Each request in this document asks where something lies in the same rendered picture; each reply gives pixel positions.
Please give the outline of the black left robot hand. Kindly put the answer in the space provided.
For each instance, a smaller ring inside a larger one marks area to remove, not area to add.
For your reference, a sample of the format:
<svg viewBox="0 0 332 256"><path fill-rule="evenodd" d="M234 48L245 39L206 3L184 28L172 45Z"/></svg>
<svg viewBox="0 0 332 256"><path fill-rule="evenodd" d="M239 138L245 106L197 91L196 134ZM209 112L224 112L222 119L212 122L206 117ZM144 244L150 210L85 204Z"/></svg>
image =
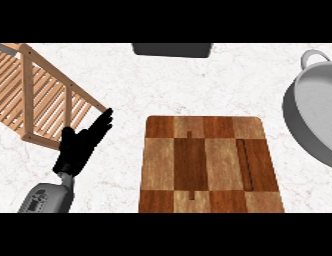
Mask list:
<svg viewBox="0 0 332 256"><path fill-rule="evenodd" d="M113 110L107 109L95 119L90 128L82 129L79 132L75 132L70 127L63 128L59 146L60 155L53 167L54 173L66 173L72 177L81 173L94 148L112 128L112 113Z"/></svg>

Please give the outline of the large grey metal pot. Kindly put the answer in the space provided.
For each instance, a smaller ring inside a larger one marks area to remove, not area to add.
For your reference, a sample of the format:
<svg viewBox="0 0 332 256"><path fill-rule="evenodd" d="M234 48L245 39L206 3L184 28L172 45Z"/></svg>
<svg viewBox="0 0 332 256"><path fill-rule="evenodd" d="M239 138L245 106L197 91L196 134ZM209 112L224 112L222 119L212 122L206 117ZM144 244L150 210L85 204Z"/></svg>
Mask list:
<svg viewBox="0 0 332 256"><path fill-rule="evenodd" d="M293 139L332 167L332 60L318 50L301 56L301 73L284 92L281 109Z"/></svg>

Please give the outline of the checkered wooden cutting board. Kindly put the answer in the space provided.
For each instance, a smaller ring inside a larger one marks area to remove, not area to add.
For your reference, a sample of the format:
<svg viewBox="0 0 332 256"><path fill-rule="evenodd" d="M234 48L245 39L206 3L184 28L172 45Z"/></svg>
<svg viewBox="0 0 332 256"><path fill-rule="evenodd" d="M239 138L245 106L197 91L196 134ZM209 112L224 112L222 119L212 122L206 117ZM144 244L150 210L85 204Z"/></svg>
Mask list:
<svg viewBox="0 0 332 256"><path fill-rule="evenodd" d="M261 119L149 117L138 211L258 213L281 210Z"/></svg>

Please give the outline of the wooden slatted rack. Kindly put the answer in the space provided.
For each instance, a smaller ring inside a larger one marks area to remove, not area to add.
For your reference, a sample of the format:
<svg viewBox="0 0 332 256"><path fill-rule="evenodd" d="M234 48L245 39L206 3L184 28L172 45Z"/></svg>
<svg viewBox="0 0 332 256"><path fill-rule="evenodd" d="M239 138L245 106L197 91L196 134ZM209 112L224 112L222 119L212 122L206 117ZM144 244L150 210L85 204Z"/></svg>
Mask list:
<svg viewBox="0 0 332 256"><path fill-rule="evenodd" d="M25 43L0 43L0 122L20 139L59 148L61 129L106 107Z"/></svg>

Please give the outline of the dark grey box appliance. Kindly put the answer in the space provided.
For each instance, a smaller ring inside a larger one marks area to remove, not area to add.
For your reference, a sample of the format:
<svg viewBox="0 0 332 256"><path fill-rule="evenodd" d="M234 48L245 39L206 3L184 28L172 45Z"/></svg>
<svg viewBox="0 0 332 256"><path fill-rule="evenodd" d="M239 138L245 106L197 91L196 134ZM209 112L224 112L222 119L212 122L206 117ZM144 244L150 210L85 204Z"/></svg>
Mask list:
<svg viewBox="0 0 332 256"><path fill-rule="evenodd" d="M208 58L211 43L134 43L132 50L137 55Z"/></svg>

